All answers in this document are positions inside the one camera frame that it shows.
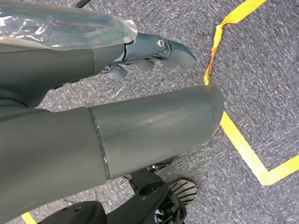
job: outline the black bracket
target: black bracket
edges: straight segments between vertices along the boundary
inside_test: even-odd
[[[97,201],[81,202],[38,224],[183,224],[186,207],[158,175],[146,168],[131,174],[135,195],[106,214]]]

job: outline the yellow floor marking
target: yellow floor marking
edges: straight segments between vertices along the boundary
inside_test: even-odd
[[[267,0],[246,0],[233,10],[216,27],[214,44],[211,53],[211,61],[205,72],[205,85],[209,84],[209,75],[213,66],[214,58],[221,40],[223,26],[227,23],[238,23]],[[220,122],[223,130],[241,155],[241,157],[260,182],[262,185],[272,185],[288,175],[299,170],[299,154],[281,164],[270,171],[267,169],[254,153],[254,150],[238,130],[238,128],[226,113]]]
[[[24,213],[21,216],[26,224],[36,224],[35,221],[29,212]]]

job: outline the gray carpet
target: gray carpet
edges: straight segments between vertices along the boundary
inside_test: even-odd
[[[140,32],[187,45],[191,70],[130,68],[125,80],[97,76],[49,92],[41,107],[63,111],[202,84],[215,26],[242,0],[93,0],[89,9],[136,22]],[[227,112],[268,169],[299,154],[298,4],[268,0],[236,25],[228,25],[211,83],[224,94]],[[299,171],[263,187],[219,129],[210,142],[177,156],[159,172],[168,182],[188,177],[199,186],[186,224],[299,223]],[[73,202],[94,200],[112,211],[132,195],[122,178],[42,206],[40,221]],[[11,223],[23,223],[18,218]]]

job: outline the black cable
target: black cable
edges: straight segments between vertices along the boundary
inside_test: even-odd
[[[79,2],[76,3],[74,5],[74,7],[76,7],[76,8],[83,8],[84,6],[85,6],[86,4],[88,4],[90,1],[91,0],[81,0]]]

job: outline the gray cylindrical shin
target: gray cylindrical shin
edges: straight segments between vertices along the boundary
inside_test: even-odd
[[[91,111],[113,179],[208,140],[222,118],[223,99],[217,87],[196,86]]]
[[[0,100],[0,223],[205,142],[223,111],[213,86],[56,113]]]

